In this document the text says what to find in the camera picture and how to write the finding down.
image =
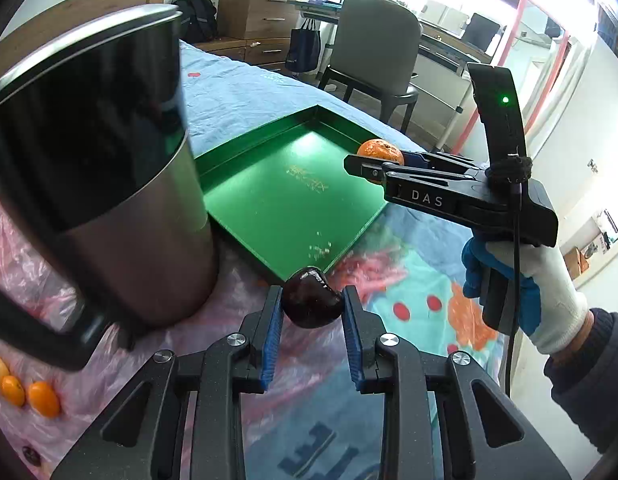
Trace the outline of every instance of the hand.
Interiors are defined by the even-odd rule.
[[[463,293],[480,297],[483,266],[513,280],[513,243],[471,238],[463,248],[467,268]],[[588,315],[587,300],[576,292],[558,248],[520,247],[518,323],[541,354],[555,354],[573,341]]]

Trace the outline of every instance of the blue bed sheet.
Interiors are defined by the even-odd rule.
[[[181,43],[182,80],[195,155],[257,126],[320,104],[403,150],[422,151],[390,126],[300,81],[206,54]],[[485,330],[478,306],[459,291],[461,249],[470,230],[389,204],[329,280],[358,286],[363,304],[387,330],[421,351],[463,349],[495,376],[502,339]],[[382,396],[361,396],[343,362],[301,401],[286,407],[267,434],[246,450],[247,477],[267,480],[372,480],[377,476]],[[441,478],[435,405],[430,403]]]

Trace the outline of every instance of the green tray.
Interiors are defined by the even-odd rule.
[[[321,106],[260,126],[196,158],[207,210],[280,281],[327,272],[386,204],[343,168],[375,137]]]

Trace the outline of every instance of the black backpack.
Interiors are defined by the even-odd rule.
[[[193,44],[218,37],[217,9],[211,0],[172,0],[171,3],[182,11],[180,40]]]

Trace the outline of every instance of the transparent plastic wrap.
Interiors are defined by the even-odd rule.
[[[131,352],[118,349],[113,326],[89,363],[69,373],[37,361],[0,341],[0,358],[26,388],[47,381],[60,399],[61,414],[45,418],[31,406],[22,408],[0,395],[0,428],[16,453],[40,479],[49,478],[94,418],[145,361],[162,348],[177,355],[206,349],[240,327],[243,317],[262,307],[267,284],[228,247],[220,246],[217,285],[204,307],[192,317],[140,339]],[[33,316],[59,328],[75,305],[74,289],[36,252],[0,206],[0,287]],[[340,323],[303,330],[285,320],[276,375],[265,396],[243,396],[244,444],[257,440],[276,423],[297,396],[319,384],[346,358]],[[191,430],[193,413],[187,420]],[[23,456],[33,448],[41,466]],[[188,478],[190,442],[185,439],[181,478]]]

